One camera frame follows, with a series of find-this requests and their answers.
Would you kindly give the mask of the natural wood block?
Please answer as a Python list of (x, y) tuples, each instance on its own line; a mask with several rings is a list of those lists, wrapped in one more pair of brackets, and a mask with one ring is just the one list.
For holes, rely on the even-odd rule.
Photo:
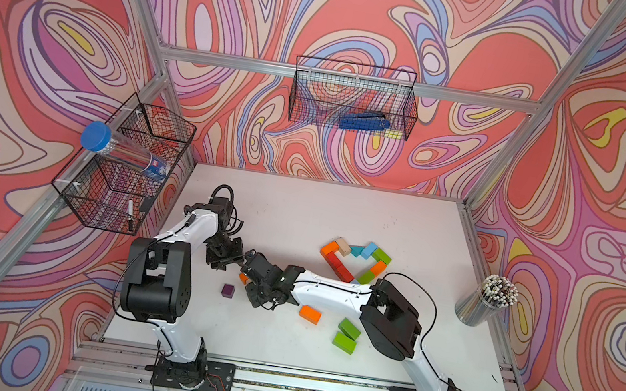
[(337, 238), (336, 245), (338, 246), (337, 249), (340, 252), (341, 256), (350, 256), (352, 254), (352, 247), (350, 246), (348, 241), (345, 240), (345, 238)]

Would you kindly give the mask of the green block top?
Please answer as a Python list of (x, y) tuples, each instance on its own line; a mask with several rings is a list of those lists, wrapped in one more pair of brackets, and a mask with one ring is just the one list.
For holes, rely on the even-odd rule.
[(372, 256), (376, 259), (377, 262), (384, 263), (385, 265), (390, 265), (392, 258), (389, 257), (382, 248), (377, 248), (372, 252)]

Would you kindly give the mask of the purple cube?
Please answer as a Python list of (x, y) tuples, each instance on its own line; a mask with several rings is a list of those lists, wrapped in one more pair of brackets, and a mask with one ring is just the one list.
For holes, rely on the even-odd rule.
[(221, 295), (222, 295), (224, 298), (230, 298), (230, 299), (232, 299), (232, 298), (233, 298), (233, 295), (235, 295), (235, 289), (236, 289), (236, 287), (235, 287), (234, 285), (231, 285), (231, 284), (225, 284), (225, 285), (222, 287), (222, 290), (221, 290)]

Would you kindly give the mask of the green block row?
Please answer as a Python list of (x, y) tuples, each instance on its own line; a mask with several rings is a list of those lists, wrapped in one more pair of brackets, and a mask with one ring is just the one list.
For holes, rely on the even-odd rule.
[(350, 340), (356, 341), (361, 335), (358, 327), (348, 318), (344, 318), (343, 320), (341, 320), (340, 324), (338, 324), (338, 327), (339, 331)]
[(376, 275), (371, 270), (364, 271), (361, 275), (356, 278), (356, 281), (360, 283), (360, 285), (368, 285), (373, 283)]
[(340, 349), (342, 352), (347, 353), (348, 355), (352, 355), (355, 352), (357, 347), (357, 342), (353, 339), (349, 338), (348, 335), (345, 335), (341, 332), (337, 332), (331, 342), (335, 347)]

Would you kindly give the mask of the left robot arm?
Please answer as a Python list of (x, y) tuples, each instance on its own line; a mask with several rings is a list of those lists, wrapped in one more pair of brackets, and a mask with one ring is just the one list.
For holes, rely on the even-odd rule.
[(242, 262), (243, 221), (237, 215), (234, 190), (219, 185), (206, 203), (186, 206), (183, 219), (155, 238), (137, 238), (113, 295), (116, 316), (151, 327), (157, 338), (152, 379), (182, 389), (213, 390), (204, 339), (185, 314), (193, 285), (192, 255), (205, 250), (207, 266), (224, 270)]

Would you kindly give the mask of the red block small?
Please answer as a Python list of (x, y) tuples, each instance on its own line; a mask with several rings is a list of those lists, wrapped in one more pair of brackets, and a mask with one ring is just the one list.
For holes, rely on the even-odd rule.
[(327, 264), (329, 264), (329, 266), (332, 267), (334, 271), (342, 268), (343, 263), (338, 257), (336, 257), (336, 255), (333, 252), (327, 253), (326, 255), (324, 255), (324, 257), (327, 260)]

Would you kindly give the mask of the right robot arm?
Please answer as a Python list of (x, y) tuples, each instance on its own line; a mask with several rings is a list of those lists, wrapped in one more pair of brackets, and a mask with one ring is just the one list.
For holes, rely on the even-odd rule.
[(462, 391), (434, 364), (423, 344), (428, 335), (415, 306), (386, 279), (358, 285), (321, 277), (300, 266), (284, 269), (257, 251), (245, 253), (241, 273), (252, 306), (273, 311), (283, 304), (336, 313), (367, 336), (380, 355), (399, 362), (413, 386), (391, 391)]

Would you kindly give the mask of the light blue long block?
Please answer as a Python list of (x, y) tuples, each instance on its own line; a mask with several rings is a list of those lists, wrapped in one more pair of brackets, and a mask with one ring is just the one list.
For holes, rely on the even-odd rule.
[(376, 245), (376, 243), (374, 242), (370, 242), (370, 244), (366, 245), (360, 253), (360, 257), (362, 257), (362, 259), (369, 259), (373, 257), (373, 254), (375, 253), (375, 251), (377, 251), (378, 247)]

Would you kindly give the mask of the red block front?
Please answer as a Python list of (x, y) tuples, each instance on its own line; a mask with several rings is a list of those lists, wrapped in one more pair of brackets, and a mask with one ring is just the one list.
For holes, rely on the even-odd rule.
[(335, 269), (337, 277), (339, 278), (339, 280), (341, 280), (342, 282), (345, 283), (351, 283), (352, 281), (354, 281), (354, 276), (353, 274), (346, 268), (346, 266), (339, 266), (337, 269)]

